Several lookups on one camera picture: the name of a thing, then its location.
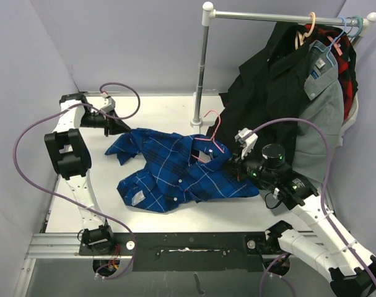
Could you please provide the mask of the pink wire hanger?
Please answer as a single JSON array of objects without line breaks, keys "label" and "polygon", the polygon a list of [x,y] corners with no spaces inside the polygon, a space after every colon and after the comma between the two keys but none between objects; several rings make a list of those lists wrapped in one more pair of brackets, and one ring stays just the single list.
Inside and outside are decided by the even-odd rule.
[{"label": "pink wire hanger", "polygon": [[220,114],[219,114],[219,112],[218,111],[216,111],[216,110],[209,110],[205,115],[204,115],[204,117],[206,117],[208,114],[210,114],[210,113],[214,113],[214,114],[216,114],[216,116],[217,116],[217,124],[216,124],[216,128],[214,129],[214,131],[213,131],[213,133],[212,133],[212,135],[211,135],[211,137],[210,138],[200,138],[200,137],[195,137],[195,140],[202,140],[202,141],[205,141],[205,142],[212,142],[213,143],[213,145],[220,151],[220,153],[224,153],[224,149],[222,149],[218,144],[217,144],[217,142],[216,142],[216,134],[217,134],[217,132],[218,132],[218,129],[219,129],[219,127],[220,127],[220,125],[221,125],[221,122],[222,122],[222,119],[221,119],[221,116],[220,116]]}]

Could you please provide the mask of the blue plaid shirt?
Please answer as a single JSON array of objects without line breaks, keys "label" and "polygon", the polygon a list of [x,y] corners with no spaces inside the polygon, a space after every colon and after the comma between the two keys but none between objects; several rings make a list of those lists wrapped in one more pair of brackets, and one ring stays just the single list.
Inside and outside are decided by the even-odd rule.
[{"label": "blue plaid shirt", "polygon": [[105,155],[114,155],[120,165],[143,156],[144,167],[122,179],[117,191],[125,205],[150,212],[167,213],[191,201],[251,198],[260,193],[251,181],[238,181],[226,172],[228,148],[206,141],[201,134],[137,128],[120,135]]}]

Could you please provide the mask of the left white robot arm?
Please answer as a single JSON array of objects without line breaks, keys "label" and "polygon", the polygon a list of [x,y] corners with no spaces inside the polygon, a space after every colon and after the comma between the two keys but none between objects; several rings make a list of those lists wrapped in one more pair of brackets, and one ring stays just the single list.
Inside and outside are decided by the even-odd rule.
[{"label": "left white robot arm", "polygon": [[114,99],[105,92],[102,96],[103,103],[95,111],[83,93],[63,95],[59,101],[63,113],[44,141],[55,172],[66,181],[79,204],[82,246],[109,254],[116,249],[116,239],[107,219],[98,215],[100,207],[90,181],[92,159],[79,128],[100,128],[105,136],[129,132],[131,128],[117,116]]}]

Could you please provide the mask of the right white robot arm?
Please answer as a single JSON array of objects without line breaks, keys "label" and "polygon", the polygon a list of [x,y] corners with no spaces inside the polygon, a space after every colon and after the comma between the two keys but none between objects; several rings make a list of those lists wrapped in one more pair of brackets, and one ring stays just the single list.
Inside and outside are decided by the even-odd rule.
[{"label": "right white robot arm", "polygon": [[318,246],[280,220],[266,230],[265,245],[273,253],[287,252],[315,269],[336,296],[370,296],[376,290],[376,256],[363,247],[322,201],[314,185],[284,160],[284,148],[269,144],[262,159],[240,146],[226,168],[238,181],[249,180],[268,191],[299,217],[321,241]]}]

